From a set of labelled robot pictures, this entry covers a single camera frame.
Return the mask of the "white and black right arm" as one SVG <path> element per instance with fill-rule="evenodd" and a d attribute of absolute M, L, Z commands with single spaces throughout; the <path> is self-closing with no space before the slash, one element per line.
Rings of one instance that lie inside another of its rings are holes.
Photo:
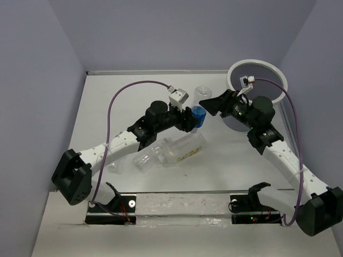
<path fill-rule="evenodd" d="M 248 127 L 247 137 L 252 147 L 276 167 L 297 194 L 292 197 L 269 183 L 260 183 L 247 196 L 251 209 L 263 206 L 276 209 L 284 217 L 291 217 L 284 225 L 297 223 L 309 236 L 342 222 L 342 189 L 321 181 L 302 163 L 300 155 L 290 149 L 271 123 L 275 110 L 270 99 L 256 96 L 251 103 L 245 103 L 238 92 L 226 90 L 199 104 L 212 116 L 232 116 Z"/>

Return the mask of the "blue label bottle white cap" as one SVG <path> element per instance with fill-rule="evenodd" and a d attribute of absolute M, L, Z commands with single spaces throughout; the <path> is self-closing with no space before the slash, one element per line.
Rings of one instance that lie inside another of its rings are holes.
<path fill-rule="evenodd" d="M 202 100 L 208 100 L 212 97 L 212 91 L 208 87 L 197 87 L 194 91 L 193 95 L 193 103 L 191 106 L 192 115 L 199 120 L 199 123 L 195 126 L 195 128 L 191 131 L 191 133 L 196 133 L 197 130 L 202 127 L 205 117 L 206 117 L 206 110 L 199 104 Z"/>

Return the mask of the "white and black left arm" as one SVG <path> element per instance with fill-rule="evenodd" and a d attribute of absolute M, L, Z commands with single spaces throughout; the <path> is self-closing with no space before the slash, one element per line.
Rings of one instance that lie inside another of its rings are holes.
<path fill-rule="evenodd" d="M 163 101 L 154 101 L 144 116 L 109 142 L 80 152 L 65 151 L 51 181 L 72 206 L 90 201 L 113 211 L 118 207 L 120 194 L 111 183 L 101 181 L 105 166 L 148 147 L 160 132 L 172 127 L 190 132 L 199 122 L 189 107 L 179 110 Z"/>

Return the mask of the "small blue label bottle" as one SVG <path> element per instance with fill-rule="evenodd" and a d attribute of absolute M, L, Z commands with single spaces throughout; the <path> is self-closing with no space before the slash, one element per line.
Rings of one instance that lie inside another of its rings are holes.
<path fill-rule="evenodd" d="M 123 172 L 123 160 L 120 158 L 112 162 L 110 165 L 108 165 L 108 169 L 113 174 L 121 174 Z"/>

